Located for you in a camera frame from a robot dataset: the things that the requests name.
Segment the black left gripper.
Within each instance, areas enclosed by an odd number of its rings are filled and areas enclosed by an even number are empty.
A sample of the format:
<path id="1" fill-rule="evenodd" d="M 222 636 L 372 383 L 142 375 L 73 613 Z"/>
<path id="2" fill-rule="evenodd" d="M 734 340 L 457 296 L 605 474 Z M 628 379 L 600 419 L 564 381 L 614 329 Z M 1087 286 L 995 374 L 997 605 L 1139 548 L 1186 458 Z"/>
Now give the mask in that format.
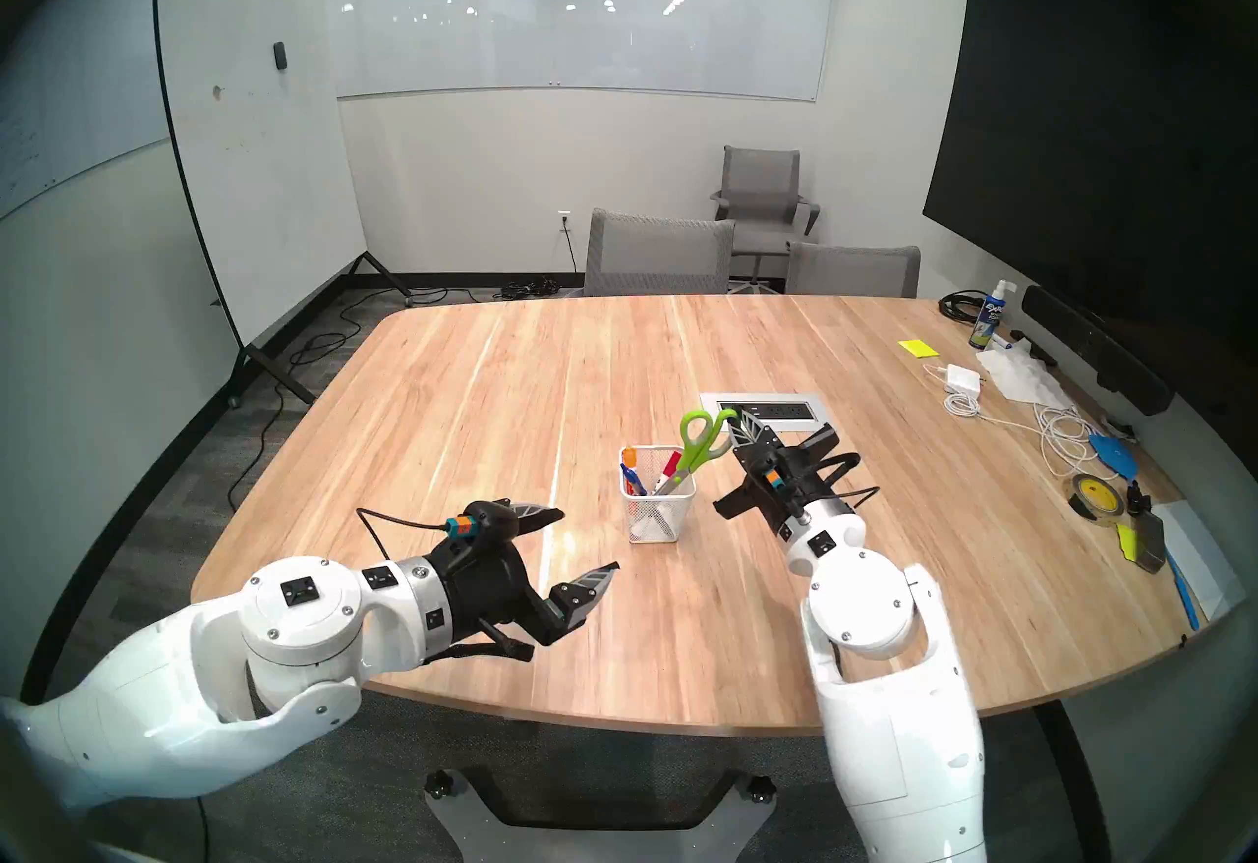
<path id="1" fill-rule="evenodd" d="M 497 511 L 501 511 L 497 520 L 501 540 L 540 532 L 565 518 L 562 509 L 542 504 L 497 504 Z M 511 542 L 476 554 L 445 540 L 425 559 L 447 596 L 447 625 L 454 648 L 481 633 L 489 637 L 491 647 L 526 648 L 527 643 L 498 629 L 499 624 L 509 623 L 548 647 L 584 625 L 620 569 L 619 564 L 591 569 L 569 582 L 554 585 L 543 600 Z"/>

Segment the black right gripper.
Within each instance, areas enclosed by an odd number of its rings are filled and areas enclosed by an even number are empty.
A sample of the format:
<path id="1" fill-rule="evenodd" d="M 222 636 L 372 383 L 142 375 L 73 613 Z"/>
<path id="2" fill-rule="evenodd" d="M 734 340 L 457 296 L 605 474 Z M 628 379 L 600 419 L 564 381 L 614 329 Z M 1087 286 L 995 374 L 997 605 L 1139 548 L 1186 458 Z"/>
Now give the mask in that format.
<path id="1" fill-rule="evenodd" d="M 829 457 L 839 435 L 830 424 L 813 432 L 801 444 L 781 443 L 776 432 L 749 409 L 722 414 L 726 443 L 722 453 L 733 449 L 745 477 L 741 484 L 715 501 L 715 511 L 733 520 L 759 509 L 769 527 L 785 527 L 805 517 L 844 515 L 845 501 L 833 491 L 833 481 L 820 469 L 837 467 L 845 473 L 845 455 Z"/>

